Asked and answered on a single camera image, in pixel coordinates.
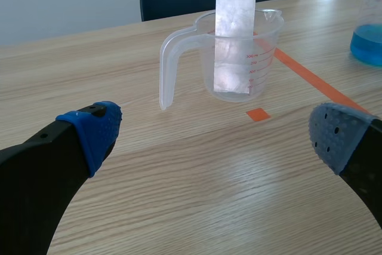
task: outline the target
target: textured rubber pad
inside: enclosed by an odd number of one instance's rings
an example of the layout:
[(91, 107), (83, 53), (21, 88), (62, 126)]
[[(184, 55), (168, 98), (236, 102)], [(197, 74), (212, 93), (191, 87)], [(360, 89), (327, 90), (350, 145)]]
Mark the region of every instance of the textured rubber pad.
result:
[(376, 116), (351, 107), (325, 103), (316, 107), (309, 121), (313, 148), (335, 174), (342, 172), (370, 123)]

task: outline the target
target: beaker with blue liquid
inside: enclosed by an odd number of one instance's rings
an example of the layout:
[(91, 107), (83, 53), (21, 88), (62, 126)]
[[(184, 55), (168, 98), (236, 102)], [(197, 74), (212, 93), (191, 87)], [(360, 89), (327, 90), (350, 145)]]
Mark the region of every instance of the beaker with blue liquid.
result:
[(350, 50), (369, 64), (382, 66), (382, 0), (363, 0)]

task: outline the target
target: orange tape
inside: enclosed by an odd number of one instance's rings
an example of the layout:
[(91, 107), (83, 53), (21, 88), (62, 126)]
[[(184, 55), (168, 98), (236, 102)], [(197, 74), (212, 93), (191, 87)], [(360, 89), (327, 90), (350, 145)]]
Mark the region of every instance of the orange tape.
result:
[(268, 115), (268, 113), (262, 108), (251, 110), (247, 112), (247, 115), (255, 122), (264, 121), (265, 119), (270, 118), (270, 115)]
[(353, 107), (355, 109), (369, 113), (363, 107), (355, 103), (352, 99), (348, 98), (343, 93), (330, 86), (323, 79), (312, 73), (310, 70), (306, 69), (303, 65), (299, 64), (299, 62), (297, 62), (278, 48), (275, 51), (275, 57), (279, 59), (285, 66), (289, 67), (292, 71), (294, 71), (297, 75), (302, 77), (310, 85), (312, 85), (322, 94), (331, 99), (333, 102)]

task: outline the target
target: measuring cup handle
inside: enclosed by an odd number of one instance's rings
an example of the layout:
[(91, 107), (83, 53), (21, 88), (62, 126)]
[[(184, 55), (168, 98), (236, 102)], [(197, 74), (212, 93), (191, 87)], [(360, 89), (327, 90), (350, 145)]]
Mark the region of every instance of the measuring cup handle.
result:
[(162, 45), (159, 102), (162, 110), (172, 104), (179, 57), (187, 50), (201, 48), (205, 35), (198, 35), (196, 26), (172, 33)]

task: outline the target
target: clear plastic measuring cup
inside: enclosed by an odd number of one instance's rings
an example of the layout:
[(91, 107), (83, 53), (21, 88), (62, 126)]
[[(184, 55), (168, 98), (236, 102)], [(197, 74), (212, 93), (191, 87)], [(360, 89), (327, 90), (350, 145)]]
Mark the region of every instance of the clear plastic measuring cup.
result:
[(382, 66), (382, 0), (362, 0), (350, 49), (359, 60)]
[(192, 27), (171, 34), (161, 48), (159, 100), (172, 104), (179, 57), (200, 50), (204, 83), (216, 98), (246, 102), (263, 90), (284, 23), (279, 10), (256, 10), (252, 37), (215, 36), (215, 12), (199, 17)]

